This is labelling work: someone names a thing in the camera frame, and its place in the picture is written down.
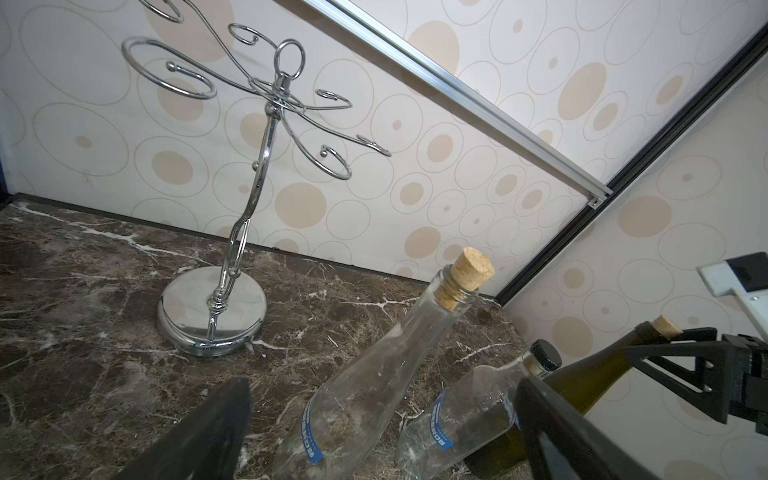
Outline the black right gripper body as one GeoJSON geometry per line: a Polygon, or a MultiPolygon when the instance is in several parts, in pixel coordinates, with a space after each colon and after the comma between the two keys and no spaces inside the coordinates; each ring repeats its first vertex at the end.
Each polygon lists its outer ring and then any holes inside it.
{"type": "Polygon", "coordinates": [[[729,415],[755,424],[755,431],[767,434],[767,343],[749,335],[723,334],[725,378],[723,413],[716,417],[726,424],[729,415]]]}

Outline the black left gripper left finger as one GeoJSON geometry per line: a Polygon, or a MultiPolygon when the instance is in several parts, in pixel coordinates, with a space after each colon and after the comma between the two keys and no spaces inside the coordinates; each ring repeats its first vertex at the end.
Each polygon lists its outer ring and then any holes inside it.
{"type": "Polygon", "coordinates": [[[251,412],[248,380],[232,378],[115,475],[117,479],[232,479],[251,412]]]}

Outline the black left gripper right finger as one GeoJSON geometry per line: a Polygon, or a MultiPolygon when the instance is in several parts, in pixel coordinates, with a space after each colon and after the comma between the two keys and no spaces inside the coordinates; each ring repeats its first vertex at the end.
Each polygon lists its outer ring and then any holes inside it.
{"type": "Polygon", "coordinates": [[[517,387],[514,410],[535,479],[654,479],[543,380],[517,387]]]}

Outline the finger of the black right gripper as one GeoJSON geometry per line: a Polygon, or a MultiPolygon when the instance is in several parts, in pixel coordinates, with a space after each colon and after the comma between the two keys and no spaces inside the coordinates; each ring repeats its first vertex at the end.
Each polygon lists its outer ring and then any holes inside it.
{"type": "Polygon", "coordinates": [[[714,329],[686,330],[675,340],[623,349],[629,364],[714,421],[729,415],[729,345],[714,329]]]}

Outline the dark green wine bottle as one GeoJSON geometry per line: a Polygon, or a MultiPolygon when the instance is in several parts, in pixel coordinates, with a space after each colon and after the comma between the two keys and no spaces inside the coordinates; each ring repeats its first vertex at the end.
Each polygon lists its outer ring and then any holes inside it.
{"type": "MultiPolygon", "coordinates": [[[[631,369],[623,356],[624,348],[666,344],[681,334],[682,330],[664,316],[642,322],[608,347],[548,375],[544,382],[584,414],[631,369]]],[[[479,479],[496,479],[526,458],[522,433],[514,426],[466,457],[464,464],[479,479]]]]}

